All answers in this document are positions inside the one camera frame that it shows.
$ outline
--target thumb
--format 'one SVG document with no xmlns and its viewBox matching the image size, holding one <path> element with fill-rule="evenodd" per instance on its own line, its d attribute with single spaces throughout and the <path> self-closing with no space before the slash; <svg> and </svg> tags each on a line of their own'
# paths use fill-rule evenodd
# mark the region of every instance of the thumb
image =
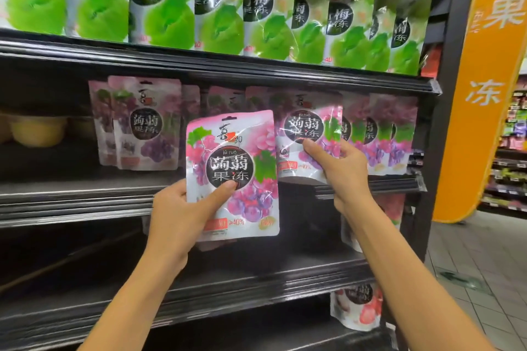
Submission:
<svg viewBox="0 0 527 351">
<path fill-rule="evenodd" d="M 302 144 L 304 145 L 304 150 L 307 154 L 311 155 L 317 162 L 327 170 L 330 166 L 333 165 L 335 157 L 326 153 L 326 151 L 321 148 L 317 143 L 313 142 L 311 139 L 305 139 Z"/>
<path fill-rule="evenodd" d="M 198 202 L 198 207 L 209 219 L 219 208 L 231 197 L 236 190 L 237 183 L 233 180 L 228 180 L 221 184 L 216 190 L 204 199 Z"/>
</svg>

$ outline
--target yellow sign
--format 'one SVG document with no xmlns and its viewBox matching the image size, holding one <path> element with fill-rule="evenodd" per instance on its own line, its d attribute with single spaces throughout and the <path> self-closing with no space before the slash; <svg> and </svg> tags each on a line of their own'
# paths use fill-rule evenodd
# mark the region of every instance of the yellow sign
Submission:
<svg viewBox="0 0 527 351">
<path fill-rule="evenodd" d="M 527 0 L 472 0 L 434 221 L 458 222 L 480 202 L 523 59 L 526 26 Z"/>
</svg>

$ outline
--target hand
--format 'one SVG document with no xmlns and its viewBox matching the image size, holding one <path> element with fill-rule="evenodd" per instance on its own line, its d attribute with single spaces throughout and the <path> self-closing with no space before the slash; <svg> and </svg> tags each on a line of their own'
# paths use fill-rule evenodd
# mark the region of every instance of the hand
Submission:
<svg viewBox="0 0 527 351">
<path fill-rule="evenodd" d="M 162 260 L 174 277 L 187 264 L 205 223 L 236 189 L 233 180 L 223 183 L 198 202 L 187 202 L 187 181 L 181 179 L 154 196 L 150 232 L 144 253 L 153 261 Z"/>
<path fill-rule="evenodd" d="M 368 187 L 368 161 L 362 152 L 341 140 L 341 157 L 337 159 L 310 139 L 304 140 L 303 144 L 304 150 L 324 168 L 335 191 L 335 207 L 341 214 L 352 216 L 358 202 L 372 201 Z"/>
</svg>

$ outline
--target green leaf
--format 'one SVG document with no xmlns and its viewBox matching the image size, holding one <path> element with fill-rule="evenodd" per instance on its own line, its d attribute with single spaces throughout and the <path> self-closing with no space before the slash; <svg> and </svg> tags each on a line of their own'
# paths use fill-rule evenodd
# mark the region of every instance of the green leaf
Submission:
<svg viewBox="0 0 527 351">
<path fill-rule="evenodd" d="M 212 135 L 212 131 L 210 129 L 207 130 L 203 127 L 196 128 L 192 132 L 189 133 L 187 143 L 190 144 L 191 146 L 194 146 L 198 140 L 201 140 L 205 136 L 208 136 L 208 135 Z"/>
<path fill-rule="evenodd" d="M 331 117 L 331 119 L 324 121 L 324 136 L 327 140 L 338 142 L 340 140 L 341 128 L 338 119 Z"/>
<path fill-rule="evenodd" d="M 269 150 L 262 150 L 254 157 L 254 177 L 260 183 L 264 179 L 276 179 L 276 158 Z"/>
</svg>

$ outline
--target black shelf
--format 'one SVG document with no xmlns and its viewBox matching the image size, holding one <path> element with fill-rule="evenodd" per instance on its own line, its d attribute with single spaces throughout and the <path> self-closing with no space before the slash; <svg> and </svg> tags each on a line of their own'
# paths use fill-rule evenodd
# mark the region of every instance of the black shelf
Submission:
<svg viewBox="0 0 527 351">
<path fill-rule="evenodd" d="M 129 43 L 103 42 L 66 36 L 0 30 L 0 57 L 63 66 L 82 64 L 93 69 L 137 69 L 149 75 L 189 74 L 191 80 L 227 80 L 274 87 L 323 86 L 328 90 L 403 92 L 439 95 L 434 79 L 313 64 L 254 59 Z"/>
</svg>

